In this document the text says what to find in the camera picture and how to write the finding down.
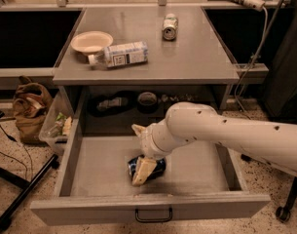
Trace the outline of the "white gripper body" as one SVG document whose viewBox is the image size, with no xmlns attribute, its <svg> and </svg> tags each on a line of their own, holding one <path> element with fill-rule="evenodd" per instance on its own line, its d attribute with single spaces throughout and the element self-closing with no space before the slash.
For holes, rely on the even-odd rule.
<svg viewBox="0 0 297 234">
<path fill-rule="evenodd" d="M 166 121 L 162 120 L 143 128 L 139 134 L 139 142 L 146 157 L 160 160 L 174 149 L 193 143 L 194 140 L 175 136 L 169 131 Z"/>
</svg>

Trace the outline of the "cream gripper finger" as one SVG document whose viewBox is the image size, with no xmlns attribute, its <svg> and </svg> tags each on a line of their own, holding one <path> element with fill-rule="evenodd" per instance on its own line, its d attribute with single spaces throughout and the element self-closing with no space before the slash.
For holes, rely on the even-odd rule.
<svg viewBox="0 0 297 234">
<path fill-rule="evenodd" d="M 132 124 L 131 128 L 138 137 L 140 137 L 146 130 L 145 127 L 137 125 L 137 124 Z"/>
<path fill-rule="evenodd" d="M 148 176 L 155 170 L 157 161 L 147 157 L 139 157 L 135 166 L 135 173 L 132 178 L 133 186 L 142 185 Z"/>
</svg>

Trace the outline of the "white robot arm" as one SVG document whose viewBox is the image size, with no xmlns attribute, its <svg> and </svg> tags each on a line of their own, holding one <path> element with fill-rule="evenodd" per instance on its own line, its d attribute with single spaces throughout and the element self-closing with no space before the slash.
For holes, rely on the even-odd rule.
<svg viewBox="0 0 297 234">
<path fill-rule="evenodd" d="M 142 153 L 160 160 L 181 146 L 208 141 L 297 177 L 297 125 L 225 117 L 206 104 L 178 102 L 165 118 L 131 126 Z"/>
</svg>

